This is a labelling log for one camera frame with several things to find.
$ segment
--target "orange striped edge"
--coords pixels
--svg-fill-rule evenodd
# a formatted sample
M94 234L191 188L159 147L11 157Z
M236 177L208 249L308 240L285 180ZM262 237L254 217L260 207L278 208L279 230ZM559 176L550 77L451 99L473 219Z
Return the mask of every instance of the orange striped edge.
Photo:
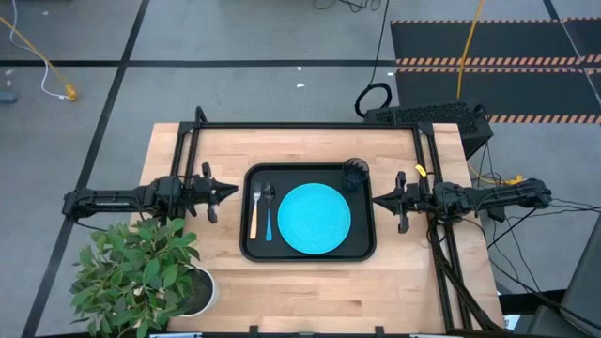
M412 59L409 62L401 62L403 66L409 63L410 66L418 64L417 59ZM397 72L458 72L459 67L399 67ZM528 67L465 67L463 71L466 73L582 73L582 69L572 67L556 67L556 68L528 68ZM601 73L601 69L586 69L587 74Z
M566 23L566 22L571 22L571 21L576 21L576 20L600 20L601 18L599 17L583 17L583 18L575 18L575 17L571 17L571 18L564 18L562 19L562 22Z
M489 123L601 123L601 115L493 115Z
M472 20L392 20L391 24L399 23L471 23ZM478 20L478 23L556 23L558 20Z

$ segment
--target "fork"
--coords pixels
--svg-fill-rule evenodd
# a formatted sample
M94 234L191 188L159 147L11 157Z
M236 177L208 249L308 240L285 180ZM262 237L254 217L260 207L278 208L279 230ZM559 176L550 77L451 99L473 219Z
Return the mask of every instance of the fork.
M261 182L255 182L253 185L253 218L251 220L251 239L256 239L256 203L261 198Z

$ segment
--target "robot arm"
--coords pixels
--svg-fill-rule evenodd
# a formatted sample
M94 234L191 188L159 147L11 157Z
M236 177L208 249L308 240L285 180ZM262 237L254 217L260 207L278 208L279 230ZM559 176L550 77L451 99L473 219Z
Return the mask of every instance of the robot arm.
M125 191L93 191L87 188L65 195L63 214L73 220L90 217L97 212L147 212L162 217L175 208L184 207L193 216L197 204L208 204L208 219L217 222L215 206L238 190L238 186L221 183L211 176L210 166L203 163L203 176L194 175L186 186L179 177L166 176L146 186Z

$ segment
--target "gray carpet floor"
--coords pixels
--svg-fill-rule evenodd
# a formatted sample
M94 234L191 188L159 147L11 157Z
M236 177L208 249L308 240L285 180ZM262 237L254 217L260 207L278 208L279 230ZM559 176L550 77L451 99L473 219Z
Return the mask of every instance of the gray carpet floor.
M141 0L18 1L19 28L51 59L118 60ZM134 60L371 59L383 8L351 13L344 4L316 10L311 0L151 0L133 49ZM598 0L553 0L561 17L601 16ZM477 1L392 0L390 20L471 19ZM9 1L0 15L12 18ZM548 19L542 0L487 0L482 19ZM0 59L35 59L11 46L0 27ZM382 59L393 59L385 30ZM114 68L66 68L81 94L77 103L39 89L43 68L0 68L0 89L19 101L0 105L0 337L20 336L63 218L62 196L72 190L113 81ZM376 82L393 84L393 69L378 68ZM139 181L155 122L191 119L201 105L211 121L358 121L353 104L370 68L129 68L116 98L88 184L124 189ZM49 78L47 87L60 91ZM378 94L364 106L381 102ZM545 180L558 197L601 205L598 125L495 125L490 142L494 169ZM480 155L472 164L480 165ZM524 210L511 209L512 215ZM126 221L99 216L97 226ZM566 213L527 220L516 238L542 289L566 287L595 215ZM498 231L506 228L499 225ZM492 236L493 224L485 222ZM79 248L89 231L76 227L69 240L38 335L84 331L70 325L69 285ZM532 284L511 237L499 248ZM491 258L509 264L496 249ZM521 288L495 271L499 283Z

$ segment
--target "butcher block tabletop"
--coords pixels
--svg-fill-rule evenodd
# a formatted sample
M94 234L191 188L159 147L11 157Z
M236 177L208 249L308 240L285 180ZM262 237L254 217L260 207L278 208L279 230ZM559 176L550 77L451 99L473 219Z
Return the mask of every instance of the butcher block tabletop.
M177 128L177 123L155 124L141 184L169 175ZM470 186L457 126L435 124L434 129L444 180ZM181 175L189 139L184 143ZM427 166L426 142L423 147ZM172 318L169 331L248 332L256 325L259 332L373 333L376 326L382 326L386 333L443 333L424 214L410 213L410 229L400 235L398 216L374 205L377 247L362 262L257 263L242 255L242 187L250 167L270 162L344 162L349 158L369 164L373 196L392 191L398 171L407 173L408 182L419 178L411 130L202 129L195 173L200 173L201 163L207 161L217 180L236 184L239 191L219 205L217 224L208 222L205 207L197 208L197 217L187 214L184 232L196 233L192 246L201 258L194 264L214 276L220 295L215 306L199 316ZM455 238L466 287L502 325L482 231L473 224L459 223ZM460 327L456 293L448 285L455 326Z

